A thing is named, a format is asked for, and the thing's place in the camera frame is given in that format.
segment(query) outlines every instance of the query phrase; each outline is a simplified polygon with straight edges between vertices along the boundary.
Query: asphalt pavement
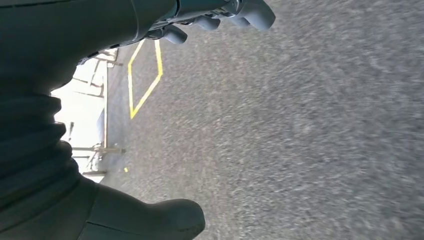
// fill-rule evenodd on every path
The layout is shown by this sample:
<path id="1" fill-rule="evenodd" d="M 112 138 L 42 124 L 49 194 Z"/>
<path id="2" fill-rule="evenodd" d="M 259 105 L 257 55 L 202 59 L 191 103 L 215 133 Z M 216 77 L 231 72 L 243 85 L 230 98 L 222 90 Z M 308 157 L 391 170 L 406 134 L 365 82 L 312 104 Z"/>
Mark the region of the asphalt pavement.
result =
<path id="1" fill-rule="evenodd" d="M 109 72 L 103 184 L 188 198 L 200 240 L 424 239 L 424 2 L 268 1 L 271 30 L 185 27 L 130 119 L 122 48 Z M 132 64 L 137 104 L 155 44 Z"/>

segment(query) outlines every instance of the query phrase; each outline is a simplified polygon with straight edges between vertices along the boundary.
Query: gray asphalt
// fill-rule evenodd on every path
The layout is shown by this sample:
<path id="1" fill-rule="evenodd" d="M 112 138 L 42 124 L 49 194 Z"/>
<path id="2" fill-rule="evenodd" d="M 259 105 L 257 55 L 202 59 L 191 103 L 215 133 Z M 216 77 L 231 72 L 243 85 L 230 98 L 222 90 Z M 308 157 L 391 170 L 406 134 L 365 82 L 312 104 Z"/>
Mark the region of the gray asphalt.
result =
<path id="1" fill-rule="evenodd" d="M 197 201 L 200 240 L 424 239 L 424 2 L 268 2 L 269 31 L 161 40 L 132 120 L 127 68 L 111 70 L 109 142 L 127 153 L 103 183 Z M 134 69 L 140 99 L 153 42 Z"/>

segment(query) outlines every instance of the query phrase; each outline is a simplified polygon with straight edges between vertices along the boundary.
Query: ground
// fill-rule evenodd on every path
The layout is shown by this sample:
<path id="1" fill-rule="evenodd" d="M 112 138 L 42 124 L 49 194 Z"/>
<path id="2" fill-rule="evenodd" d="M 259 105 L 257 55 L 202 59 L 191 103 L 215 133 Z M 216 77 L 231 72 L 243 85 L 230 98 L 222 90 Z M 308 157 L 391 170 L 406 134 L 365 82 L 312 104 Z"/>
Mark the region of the ground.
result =
<path id="1" fill-rule="evenodd" d="M 108 141 L 126 153 L 103 161 L 103 184 L 197 201 L 201 240 L 423 239 L 423 3 L 268 2 L 269 31 L 161 40 L 163 76 L 133 119 L 137 45 L 120 50 Z M 146 41 L 132 63 L 134 105 L 155 52 Z"/>

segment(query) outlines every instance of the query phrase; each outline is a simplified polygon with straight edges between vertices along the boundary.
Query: road surface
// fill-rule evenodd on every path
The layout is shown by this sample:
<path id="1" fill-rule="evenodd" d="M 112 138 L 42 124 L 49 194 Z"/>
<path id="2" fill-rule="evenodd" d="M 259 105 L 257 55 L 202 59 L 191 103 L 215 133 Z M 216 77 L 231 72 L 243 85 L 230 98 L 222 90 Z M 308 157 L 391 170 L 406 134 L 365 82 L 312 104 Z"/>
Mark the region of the road surface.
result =
<path id="1" fill-rule="evenodd" d="M 160 41 L 163 75 L 130 118 L 109 73 L 103 183 L 144 202 L 188 198 L 200 240 L 424 239 L 424 2 L 268 1 L 266 32 L 225 21 Z M 136 105 L 155 43 L 132 63 Z"/>

